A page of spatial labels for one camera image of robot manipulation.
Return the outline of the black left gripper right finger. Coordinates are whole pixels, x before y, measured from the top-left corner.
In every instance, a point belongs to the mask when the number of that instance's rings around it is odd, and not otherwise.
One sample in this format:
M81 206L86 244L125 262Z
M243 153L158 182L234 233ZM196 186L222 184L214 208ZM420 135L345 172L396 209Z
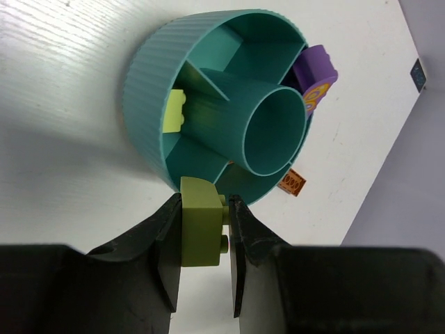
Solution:
M444 262L420 248L293 246L229 197L242 333L443 333Z

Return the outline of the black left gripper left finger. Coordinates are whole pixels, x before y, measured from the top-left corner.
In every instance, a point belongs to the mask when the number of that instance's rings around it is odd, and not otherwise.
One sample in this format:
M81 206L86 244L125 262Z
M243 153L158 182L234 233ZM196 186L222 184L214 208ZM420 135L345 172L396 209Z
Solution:
M181 196L101 246L1 246L2 333L167 333L181 272Z

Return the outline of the pale green lego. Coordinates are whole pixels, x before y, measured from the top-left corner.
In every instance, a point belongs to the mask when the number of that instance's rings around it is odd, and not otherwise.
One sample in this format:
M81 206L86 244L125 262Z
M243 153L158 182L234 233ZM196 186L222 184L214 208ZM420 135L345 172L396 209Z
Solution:
M229 224L229 207L209 181L182 177L180 182L181 265L210 267L220 264L220 256L229 250L229 238L223 226Z

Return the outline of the dark orange long lego brick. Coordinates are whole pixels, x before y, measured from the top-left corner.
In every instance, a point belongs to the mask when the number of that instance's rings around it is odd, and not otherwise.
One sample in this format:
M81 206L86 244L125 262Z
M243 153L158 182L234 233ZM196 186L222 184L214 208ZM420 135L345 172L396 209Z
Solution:
M305 183L306 179L291 168L278 184L278 187L287 194L297 197Z

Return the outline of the lime green lego brick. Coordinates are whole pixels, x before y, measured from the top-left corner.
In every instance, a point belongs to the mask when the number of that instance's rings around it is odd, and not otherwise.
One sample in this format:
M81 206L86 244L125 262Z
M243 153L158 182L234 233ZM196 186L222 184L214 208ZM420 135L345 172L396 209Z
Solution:
M163 117L163 133L181 131L181 126L184 124L182 109L185 103L186 95L182 89L172 89L170 91Z

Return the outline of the purple long lego brick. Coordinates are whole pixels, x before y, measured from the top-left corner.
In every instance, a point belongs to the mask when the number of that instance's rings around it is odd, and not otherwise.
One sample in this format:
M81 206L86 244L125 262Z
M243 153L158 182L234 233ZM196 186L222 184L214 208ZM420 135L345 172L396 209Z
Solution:
M306 48L297 57L292 69L302 91L307 115L310 116L338 80L338 71L323 45Z

